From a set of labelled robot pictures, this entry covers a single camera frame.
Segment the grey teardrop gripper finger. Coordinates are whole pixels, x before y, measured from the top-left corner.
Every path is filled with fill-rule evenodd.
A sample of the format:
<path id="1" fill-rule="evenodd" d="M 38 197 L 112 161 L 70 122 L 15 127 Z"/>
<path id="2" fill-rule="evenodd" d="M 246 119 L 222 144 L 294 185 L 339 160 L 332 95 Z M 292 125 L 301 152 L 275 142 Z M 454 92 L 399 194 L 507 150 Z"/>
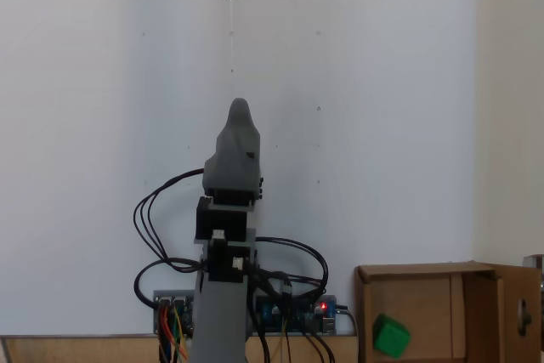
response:
<path id="1" fill-rule="evenodd" d="M 232 101 L 216 151 L 205 161 L 202 184 L 209 197 L 213 190 L 243 190 L 262 198 L 260 133 L 243 98 Z"/>

